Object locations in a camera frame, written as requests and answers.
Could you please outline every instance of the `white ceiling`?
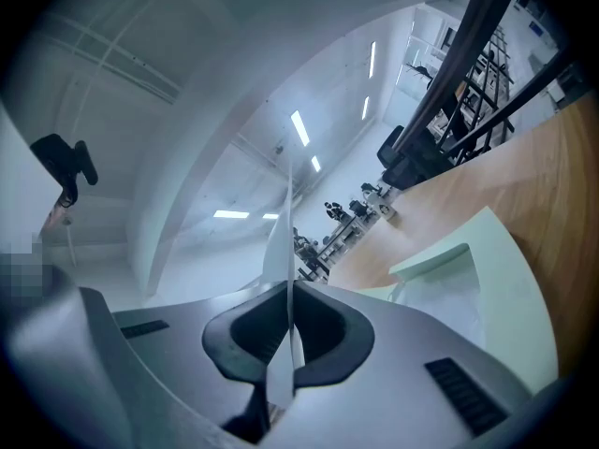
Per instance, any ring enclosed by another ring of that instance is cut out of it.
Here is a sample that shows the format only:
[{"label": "white ceiling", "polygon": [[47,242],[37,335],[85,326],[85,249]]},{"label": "white ceiling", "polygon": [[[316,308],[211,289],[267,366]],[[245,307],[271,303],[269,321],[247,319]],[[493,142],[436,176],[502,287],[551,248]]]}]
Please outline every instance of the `white ceiling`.
[{"label": "white ceiling", "polygon": [[[99,183],[78,178],[70,210],[75,245],[126,242],[125,222],[146,143],[160,128],[197,62],[216,38],[252,16],[253,0],[60,0],[24,43],[3,100],[28,142],[58,133],[87,142]],[[277,211],[293,154],[294,190],[301,193],[347,151],[372,118],[394,55],[393,17],[370,22],[320,51],[239,128],[188,211],[180,243],[237,239],[268,232],[260,213]],[[374,77],[370,47],[377,42]],[[361,120],[365,96],[369,116]],[[303,148],[289,116],[296,109],[311,142]],[[246,221],[214,220],[215,210],[249,210]],[[49,244],[66,244],[60,225]]]}]

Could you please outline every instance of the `ceiling light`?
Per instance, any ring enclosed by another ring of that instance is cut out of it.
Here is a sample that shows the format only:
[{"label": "ceiling light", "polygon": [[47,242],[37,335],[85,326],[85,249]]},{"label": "ceiling light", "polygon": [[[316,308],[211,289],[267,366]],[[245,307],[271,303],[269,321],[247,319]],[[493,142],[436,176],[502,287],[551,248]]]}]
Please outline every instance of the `ceiling light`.
[{"label": "ceiling light", "polygon": [[306,133],[306,127],[303,125],[299,111],[296,110],[293,115],[291,115],[291,121],[296,126],[296,130],[298,130],[299,138],[301,139],[303,146],[306,146],[308,143],[310,143],[310,139]]},{"label": "ceiling light", "polygon": [[320,163],[318,163],[318,158],[315,156],[312,157],[312,164],[314,165],[316,172],[320,171]]},{"label": "ceiling light", "polygon": [[397,85],[400,82],[400,76],[402,75],[403,65],[400,66],[400,73],[397,74],[397,79],[395,80],[395,84]]},{"label": "ceiling light", "polygon": [[214,218],[238,218],[240,220],[244,220],[249,215],[250,215],[250,213],[246,213],[245,211],[219,210],[214,214]]},{"label": "ceiling light", "polygon": [[362,110],[362,120],[364,120],[364,118],[366,118],[366,111],[368,111],[368,100],[370,100],[369,96],[367,96],[366,99],[364,100],[364,109]]},{"label": "ceiling light", "polygon": [[371,79],[374,73],[374,54],[376,52],[376,42],[374,41],[371,45],[371,71],[368,74],[368,78]]}]

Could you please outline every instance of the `black vent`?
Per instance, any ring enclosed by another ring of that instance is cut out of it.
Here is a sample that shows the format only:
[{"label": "black vent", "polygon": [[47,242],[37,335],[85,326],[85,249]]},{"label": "black vent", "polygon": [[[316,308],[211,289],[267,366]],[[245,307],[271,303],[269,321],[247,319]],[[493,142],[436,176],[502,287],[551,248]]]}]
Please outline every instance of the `black vent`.
[{"label": "black vent", "polygon": [[424,367],[475,436],[507,417],[453,359],[439,359]]},{"label": "black vent", "polygon": [[156,321],[150,321],[149,323],[143,323],[141,325],[121,327],[121,332],[126,340],[136,338],[137,336],[143,336],[144,334],[154,333],[161,329],[166,329],[168,326],[166,321],[158,319]]}]

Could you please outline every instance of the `fluorescent light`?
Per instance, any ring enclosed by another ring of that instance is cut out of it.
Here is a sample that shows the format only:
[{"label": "fluorescent light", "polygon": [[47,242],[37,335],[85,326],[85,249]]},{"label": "fluorescent light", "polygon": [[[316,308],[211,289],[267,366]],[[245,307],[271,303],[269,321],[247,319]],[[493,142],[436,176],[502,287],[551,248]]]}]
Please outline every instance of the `fluorescent light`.
[{"label": "fluorescent light", "polygon": [[368,110],[368,100],[370,100],[371,98],[369,96],[366,97],[366,99],[364,100],[364,109],[362,110],[362,120],[364,120],[364,118],[366,118],[366,111]]},{"label": "fluorescent light", "polygon": [[371,71],[368,73],[368,78],[371,79],[374,73],[374,54],[376,53],[376,42],[371,45]]},{"label": "fluorescent light", "polygon": [[244,220],[250,215],[250,213],[246,213],[245,211],[225,211],[219,210],[214,214],[214,218],[238,218]]},{"label": "fluorescent light", "polygon": [[293,115],[291,115],[291,121],[296,126],[296,130],[298,130],[299,138],[301,139],[303,146],[306,146],[308,143],[310,143],[310,139],[306,133],[306,127],[303,125],[299,111],[296,110]]},{"label": "fluorescent light", "polygon": [[312,164],[314,165],[316,172],[320,171],[320,163],[318,163],[318,158],[315,156],[312,157]]},{"label": "fluorescent light", "polygon": [[395,84],[397,85],[400,82],[400,76],[402,75],[403,64],[400,66],[400,73],[397,74],[397,79],[395,80]]}]

